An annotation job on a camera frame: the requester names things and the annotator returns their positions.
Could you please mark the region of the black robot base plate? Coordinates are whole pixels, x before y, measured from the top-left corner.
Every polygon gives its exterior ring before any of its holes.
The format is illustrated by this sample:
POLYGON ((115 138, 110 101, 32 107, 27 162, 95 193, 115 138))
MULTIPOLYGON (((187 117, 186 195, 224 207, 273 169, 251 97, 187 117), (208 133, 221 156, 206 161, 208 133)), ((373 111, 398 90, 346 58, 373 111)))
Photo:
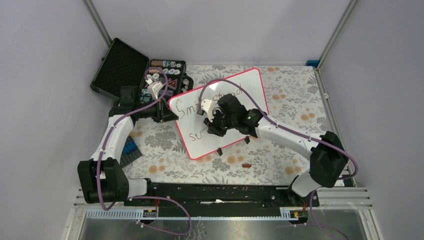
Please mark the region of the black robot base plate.
POLYGON ((231 185, 148 182, 142 197, 161 197, 182 204, 252 203, 271 207, 304 207, 316 200, 316 191, 306 196, 296 194, 291 186, 231 185))

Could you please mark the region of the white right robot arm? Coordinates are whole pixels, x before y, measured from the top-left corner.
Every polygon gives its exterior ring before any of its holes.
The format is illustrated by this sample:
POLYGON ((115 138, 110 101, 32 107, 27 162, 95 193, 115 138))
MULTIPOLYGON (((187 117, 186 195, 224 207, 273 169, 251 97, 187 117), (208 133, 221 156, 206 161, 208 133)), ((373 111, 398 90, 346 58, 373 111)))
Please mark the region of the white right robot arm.
POLYGON ((212 100, 201 100, 198 114, 206 114, 204 124, 209 134, 223 137, 229 130, 282 145, 309 161, 309 169, 295 177, 287 191, 287 201, 301 205, 307 195, 318 188, 333 188, 347 165, 338 136, 307 133, 277 120, 256 105, 247 109, 238 98, 226 94, 213 106, 212 100))

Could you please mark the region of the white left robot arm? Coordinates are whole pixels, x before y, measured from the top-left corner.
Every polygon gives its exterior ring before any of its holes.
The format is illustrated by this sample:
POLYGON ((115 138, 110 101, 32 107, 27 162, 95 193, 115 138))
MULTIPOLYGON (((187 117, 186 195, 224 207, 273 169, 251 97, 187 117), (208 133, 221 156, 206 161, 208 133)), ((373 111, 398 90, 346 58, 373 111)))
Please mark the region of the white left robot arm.
POLYGON ((124 202, 134 198, 144 206, 152 204, 155 192, 147 179, 129 180, 120 166, 127 138, 139 119, 151 118, 157 123, 178 120, 168 107, 171 91, 165 86, 124 86, 120 98, 109 111, 106 132, 94 152, 80 161, 77 173, 84 200, 88 204, 124 202))

